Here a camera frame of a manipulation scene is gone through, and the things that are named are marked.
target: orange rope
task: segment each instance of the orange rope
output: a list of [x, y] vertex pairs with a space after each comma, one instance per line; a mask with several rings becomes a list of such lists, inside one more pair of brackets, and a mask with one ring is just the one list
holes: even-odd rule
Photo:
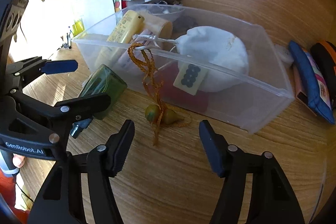
[[[160, 115], [159, 115], [159, 118], [157, 119], [156, 126], [154, 127], [153, 124], [152, 124], [152, 128], [154, 130], [153, 145], [155, 146], [158, 143], [161, 119], [162, 119], [164, 111], [167, 109], [167, 105], [160, 98], [160, 89], [163, 86], [163, 81], [161, 80], [159, 83], [157, 83], [154, 79], [154, 73], [157, 71], [157, 69], [155, 67], [154, 57], [152, 55], [151, 50], [147, 49], [149, 51], [150, 55], [151, 55], [150, 59], [149, 59], [148, 55], [146, 54], [145, 50], [141, 50], [141, 53], [142, 53], [143, 58], [145, 59], [145, 62], [137, 59], [134, 56], [134, 53], [133, 53], [134, 49], [136, 47], [140, 47], [140, 46], [143, 46], [143, 44], [142, 43], [131, 44], [130, 47], [128, 48], [127, 52], [128, 52], [128, 55], [129, 55], [130, 59], [134, 62], [134, 64], [137, 65], [138, 68], [142, 72], [145, 73], [145, 76], [142, 79], [143, 87], [144, 87], [145, 91], [147, 92], [147, 94], [149, 95], [149, 97], [151, 97], [153, 99], [153, 101], [159, 106]], [[152, 92], [149, 89], [147, 79], [149, 79], [149, 84], [152, 86], [152, 89], [153, 89]], [[185, 127], [185, 126], [189, 125], [190, 123], [191, 123], [191, 119], [190, 119], [190, 122], [176, 123], [176, 124], [169, 125], [169, 126]]]

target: metal bolt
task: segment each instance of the metal bolt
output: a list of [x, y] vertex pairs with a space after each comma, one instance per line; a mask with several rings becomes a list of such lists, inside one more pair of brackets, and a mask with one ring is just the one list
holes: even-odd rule
[[51, 142], [53, 144], [58, 143], [59, 142], [59, 136], [56, 133], [50, 134], [49, 142]]
[[268, 152], [268, 151], [266, 151], [266, 152], [264, 153], [264, 156], [265, 156], [266, 158], [268, 158], [268, 159], [273, 158], [273, 154], [272, 154], [271, 152]]
[[236, 147], [234, 144], [230, 144], [227, 148], [231, 152], [236, 152], [238, 150], [238, 147]]
[[102, 152], [102, 151], [104, 151], [106, 149], [106, 146], [104, 145], [104, 144], [101, 144], [101, 145], [98, 145], [97, 146], [97, 150], [99, 151], [99, 152]]
[[68, 112], [70, 108], [68, 106], [61, 106], [61, 111], [62, 112]]

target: red clothing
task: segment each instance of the red clothing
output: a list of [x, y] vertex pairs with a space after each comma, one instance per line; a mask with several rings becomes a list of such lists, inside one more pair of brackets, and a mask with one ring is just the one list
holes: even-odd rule
[[29, 211], [18, 210], [15, 206], [15, 181], [13, 178], [7, 178], [0, 170], [0, 193], [7, 202], [13, 213], [19, 218], [22, 224], [27, 223]]

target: clear plastic container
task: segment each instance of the clear plastic container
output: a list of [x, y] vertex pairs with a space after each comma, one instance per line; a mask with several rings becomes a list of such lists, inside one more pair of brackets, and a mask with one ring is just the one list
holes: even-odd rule
[[[196, 26], [213, 26], [233, 33], [245, 44], [249, 56], [248, 75], [167, 50], [152, 50], [158, 69], [155, 77], [164, 80], [161, 96], [165, 102], [236, 125], [252, 134], [293, 101], [288, 75], [271, 39], [261, 26], [220, 13], [176, 5], [134, 5], [111, 15], [75, 37], [73, 41], [77, 43], [91, 72], [101, 65], [97, 62], [97, 57], [102, 47], [127, 51], [128, 44], [106, 40], [117, 22], [130, 9], [147, 10], [173, 22], [172, 39], [186, 34], [188, 29]], [[173, 86], [179, 72], [178, 62], [213, 70], [223, 77], [234, 78], [236, 84], [219, 92], [197, 91], [195, 96], [190, 95]], [[132, 65], [134, 64], [122, 67], [116, 61], [111, 69], [127, 83], [129, 89], [146, 94], [142, 86], [144, 74]]]

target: wooden table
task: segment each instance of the wooden table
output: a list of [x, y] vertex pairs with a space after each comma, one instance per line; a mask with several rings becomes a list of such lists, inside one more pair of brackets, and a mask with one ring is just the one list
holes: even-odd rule
[[[336, 0], [184, 0], [184, 5], [260, 24], [275, 43], [286, 45], [294, 39], [307, 47], [328, 37], [336, 14]], [[70, 74], [42, 76], [25, 89], [30, 96], [50, 105], [76, 97], [90, 74], [76, 46], [59, 50], [56, 58], [75, 58], [79, 68]], [[144, 109], [150, 103], [149, 97], [127, 90], [107, 118], [94, 121], [78, 139], [69, 139], [68, 150], [73, 154], [88, 152], [105, 143], [125, 119], [132, 119], [135, 138], [124, 169], [111, 180], [124, 222], [206, 224], [223, 183], [211, 171], [199, 140], [198, 123], [206, 117], [190, 113], [193, 122], [189, 127], [163, 129], [159, 145], [152, 147], [153, 133], [144, 117]], [[228, 143], [246, 152], [261, 154], [268, 150], [275, 155], [295, 191], [306, 222], [315, 210], [326, 176], [320, 204], [325, 203], [336, 183], [334, 127], [313, 116], [297, 101], [255, 135], [207, 119]], [[29, 159], [21, 169], [33, 197], [52, 165], [53, 162]], [[240, 223], [245, 223], [247, 217], [251, 176], [247, 181]], [[83, 176], [83, 198], [87, 221], [93, 223], [86, 176]]]

